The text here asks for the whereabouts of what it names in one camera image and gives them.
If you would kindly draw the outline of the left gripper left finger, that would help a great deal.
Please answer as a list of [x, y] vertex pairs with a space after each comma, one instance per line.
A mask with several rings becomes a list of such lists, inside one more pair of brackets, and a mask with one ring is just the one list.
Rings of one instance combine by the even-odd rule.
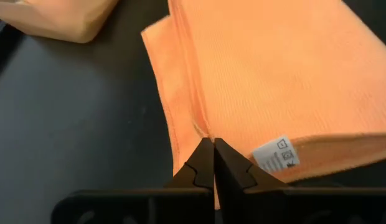
[[214, 145], [203, 138], [163, 188], [79, 190], [59, 201], [51, 224], [213, 224]]

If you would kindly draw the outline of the tan cardboard box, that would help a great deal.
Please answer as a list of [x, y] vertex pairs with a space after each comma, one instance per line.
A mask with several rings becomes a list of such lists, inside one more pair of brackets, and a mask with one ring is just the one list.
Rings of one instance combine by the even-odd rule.
[[119, 0], [0, 0], [0, 20], [33, 36], [92, 41]]

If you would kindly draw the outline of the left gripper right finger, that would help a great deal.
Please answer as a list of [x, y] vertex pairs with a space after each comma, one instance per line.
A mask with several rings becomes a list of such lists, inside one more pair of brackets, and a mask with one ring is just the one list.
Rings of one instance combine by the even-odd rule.
[[225, 224], [386, 224], [386, 188], [292, 187], [214, 142]]

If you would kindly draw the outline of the orange microfiber towel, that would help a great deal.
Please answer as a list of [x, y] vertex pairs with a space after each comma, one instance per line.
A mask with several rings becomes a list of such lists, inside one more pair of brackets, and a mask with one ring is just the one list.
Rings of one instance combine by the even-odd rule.
[[264, 164], [284, 138], [285, 182], [386, 159], [386, 45], [342, 0], [168, 0], [142, 31], [173, 170], [202, 138]]

